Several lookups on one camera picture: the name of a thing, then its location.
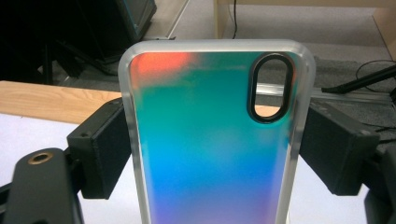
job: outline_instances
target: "brass insert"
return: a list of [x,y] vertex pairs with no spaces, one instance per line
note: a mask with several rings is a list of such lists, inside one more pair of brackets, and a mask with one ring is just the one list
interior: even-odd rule
[[31,165],[38,165],[43,162],[49,161],[53,157],[53,154],[50,152],[40,152],[35,154],[32,158],[29,159],[28,163]]

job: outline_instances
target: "wooden board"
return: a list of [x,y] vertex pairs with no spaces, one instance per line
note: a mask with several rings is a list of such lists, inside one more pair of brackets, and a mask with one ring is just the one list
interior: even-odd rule
[[157,11],[151,19],[145,40],[169,39],[189,0],[156,0]]
[[279,107],[269,105],[255,105],[254,108],[256,113],[262,117],[273,116],[279,110]]
[[[215,38],[223,37],[225,27],[228,21],[228,7],[233,5],[233,0],[213,0],[214,3],[214,23]],[[290,6],[290,7],[386,7],[396,11],[396,1],[394,0],[238,0],[237,5],[263,5],[263,6]],[[390,30],[380,29],[380,32],[392,32]]]
[[396,61],[396,8],[377,8],[373,16],[390,56]]
[[0,113],[80,124],[120,92],[0,81]]

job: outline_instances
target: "phone back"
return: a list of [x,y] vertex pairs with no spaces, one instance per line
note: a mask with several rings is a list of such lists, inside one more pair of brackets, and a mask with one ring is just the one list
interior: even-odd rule
[[[256,70],[268,57],[284,60],[288,75],[281,108],[261,117]],[[143,223],[285,223],[315,78],[306,48],[142,42],[119,76]]]

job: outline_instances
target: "screw hole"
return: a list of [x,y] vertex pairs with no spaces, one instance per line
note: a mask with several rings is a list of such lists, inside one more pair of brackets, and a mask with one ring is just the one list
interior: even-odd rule
[[43,161],[48,157],[49,157],[49,155],[47,155],[47,154],[38,155],[33,158],[33,161]]
[[119,105],[119,104],[120,104],[120,101],[112,101],[112,102],[110,102],[109,104],[110,104],[110,105]]
[[88,136],[90,136],[90,133],[89,132],[81,133],[79,136],[88,137]]
[[38,220],[38,221],[34,222],[33,224],[49,224],[49,223],[46,220]]
[[53,154],[50,152],[42,152],[35,154],[32,158],[29,159],[28,163],[31,165],[38,165],[43,162],[49,161],[53,157]]

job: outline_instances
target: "camera cutout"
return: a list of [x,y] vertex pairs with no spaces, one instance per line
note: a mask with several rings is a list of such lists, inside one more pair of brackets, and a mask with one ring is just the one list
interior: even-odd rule
[[[249,114],[263,123],[281,119],[289,107],[292,79],[289,57],[280,53],[262,55],[250,70]],[[258,89],[267,93],[258,94]]]

